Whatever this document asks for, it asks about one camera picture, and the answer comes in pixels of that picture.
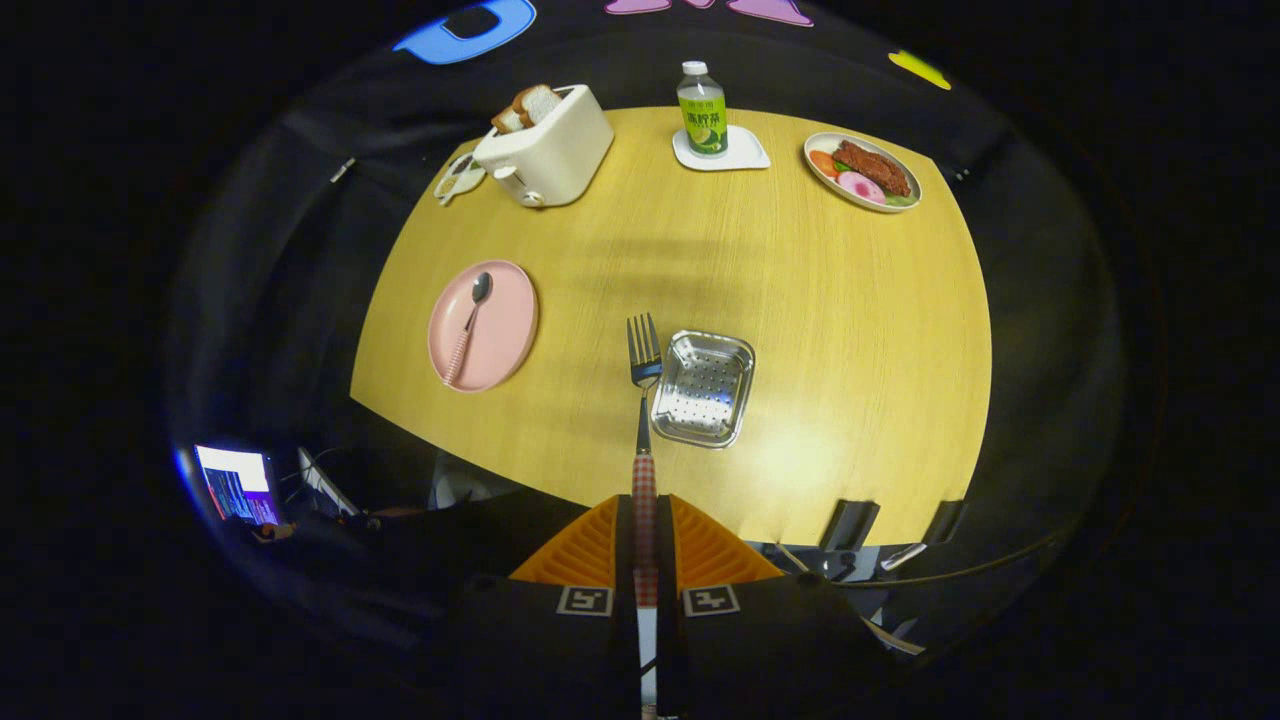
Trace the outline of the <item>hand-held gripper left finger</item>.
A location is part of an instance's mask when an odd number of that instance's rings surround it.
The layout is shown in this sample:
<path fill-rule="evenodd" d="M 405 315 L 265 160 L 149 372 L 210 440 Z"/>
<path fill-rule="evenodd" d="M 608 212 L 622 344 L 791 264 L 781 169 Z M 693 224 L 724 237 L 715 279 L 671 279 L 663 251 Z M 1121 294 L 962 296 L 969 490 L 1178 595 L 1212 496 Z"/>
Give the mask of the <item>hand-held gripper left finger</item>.
<path fill-rule="evenodd" d="M 448 719 L 637 719 L 641 662 L 632 502 L 611 497 L 515 571 L 451 601 L 440 684 Z"/>

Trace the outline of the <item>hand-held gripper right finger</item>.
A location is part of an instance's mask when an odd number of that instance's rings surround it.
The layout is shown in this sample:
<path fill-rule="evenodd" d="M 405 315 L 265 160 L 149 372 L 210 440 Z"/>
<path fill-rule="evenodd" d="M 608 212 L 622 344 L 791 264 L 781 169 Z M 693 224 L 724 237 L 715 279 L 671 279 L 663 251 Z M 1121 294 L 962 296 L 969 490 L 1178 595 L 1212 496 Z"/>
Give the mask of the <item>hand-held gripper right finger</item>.
<path fill-rule="evenodd" d="M 655 510 L 662 717 L 850 719 L 900 666 L 823 575 L 786 573 L 690 502 Z"/>

